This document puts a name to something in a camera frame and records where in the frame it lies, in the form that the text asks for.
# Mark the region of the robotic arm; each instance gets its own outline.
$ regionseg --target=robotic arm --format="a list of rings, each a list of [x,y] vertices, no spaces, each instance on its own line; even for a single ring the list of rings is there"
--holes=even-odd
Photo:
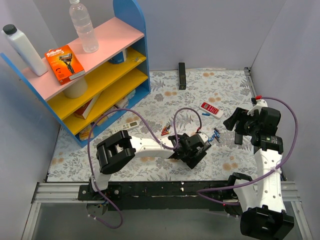
[[[173,148],[176,137],[161,139],[163,145]],[[206,150],[211,147],[204,133],[188,136],[178,135],[179,146],[171,150],[164,148],[151,138],[130,136],[127,130],[119,131],[97,145],[96,157],[99,166],[95,167],[95,182],[99,189],[108,187],[111,175],[120,171],[129,161],[141,157],[159,157],[163,159],[180,159],[193,169],[206,156]]]
[[[284,151],[281,137],[276,136],[281,114],[259,97],[252,98],[252,103],[254,107],[250,110],[237,107],[223,124],[229,131],[235,126],[235,144],[241,145],[243,136],[251,136],[258,177],[271,170],[275,172],[258,181],[257,194],[253,184],[234,189],[243,211],[240,229],[243,235],[256,239],[282,240],[293,228],[294,218],[286,214],[281,193],[281,171],[276,169]],[[243,174],[235,173],[229,181],[233,179],[234,185],[252,181],[251,177],[241,176]]]

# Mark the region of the gray wall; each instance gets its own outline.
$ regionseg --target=gray wall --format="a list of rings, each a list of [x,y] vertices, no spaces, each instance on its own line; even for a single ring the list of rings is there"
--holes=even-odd
[[[77,37],[68,0],[33,0],[59,46]],[[147,26],[151,70],[250,67],[285,0],[137,0]],[[94,27],[112,0],[81,0]]]
[[[0,0],[0,26],[9,23],[25,32],[41,54],[57,46],[32,0]],[[2,35],[0,52],[25,66]],[[2,58],[0,86],[0,239],[17,240],[36,184],[46,177],[59,126]]]
[[[320,239],[320,2],[287,0],[252,66],[258,94],[278,97],[295,111],[299,135],[284,173],[295,180],[313,239]],[[279,136],[288,151],[294,122],[289,111],[281,110]]]

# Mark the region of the razor image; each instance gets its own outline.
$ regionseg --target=razor image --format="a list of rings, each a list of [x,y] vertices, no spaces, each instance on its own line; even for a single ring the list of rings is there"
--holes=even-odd
[[[74,74],[75,71],[71,66],[72,53],[68,53],[67,55],[63,55],[59,57],[59,60],[63,61],[66,67],[69,69],[70,73]]]

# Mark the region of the white cylinder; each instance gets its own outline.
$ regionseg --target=white cylinder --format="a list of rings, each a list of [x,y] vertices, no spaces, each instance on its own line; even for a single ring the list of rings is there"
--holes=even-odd
[[[17,29],[15,25],[5,25],[1,32],[35,74],[41,76],[48,71],[47,66],[42,61],[34,46],[32,46],[27,36]]]
[[[88,89],[88,84],[86,79],[82,77],[76,83],[72,84],[71,86],[67,87],[63,90],[64,95],[70,99],[76,99],[81,97]]]

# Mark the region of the floral pattern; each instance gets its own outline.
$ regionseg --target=floral pattern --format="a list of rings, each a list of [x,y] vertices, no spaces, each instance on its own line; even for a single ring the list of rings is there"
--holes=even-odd
[[[253,147],[247,137],[243,145],[234,144],[234,132],[227,131],[223,121],[236,109],[249,109],[251,92],[245,73],[241,70],[190,70],[186,72],[187,88],[178,90],[177,71],[154,71],[150,73],[151,93],[141,100],[133,109],[148,122],[156,136],[160,137],[162,128],[172,123],[175,112],[182,107],[202,111],[199,106],[208,102],[224,111],[221,119],[201,116],[201,131],[208,136],[217,128],[221,142],[212,142],[207,155],[194,168],[189,169],[181,160],[162,159],[158,157],[135,158],[121,171],[111,177],[111,181],[200,181],[227,180],[233,172],[240,172],[256,177],[256,162]],[[110,127],[123,125],[139,118],[132,112],[125,113]],[[199,126],[197,116],[187,110],[181,111],[176,118],[177,131],[192,135]],[[140,121],[139,127],[131,130],[130,135],[151,138],[146,126]],[[111,135],[106,129],[90,144],[90,155],[97,162],[96,146]],[[60,129],[53,159],[48,171],[48,182],[87,182],[91,173],[88,162],[87,147],[79,147],[72,137]]]

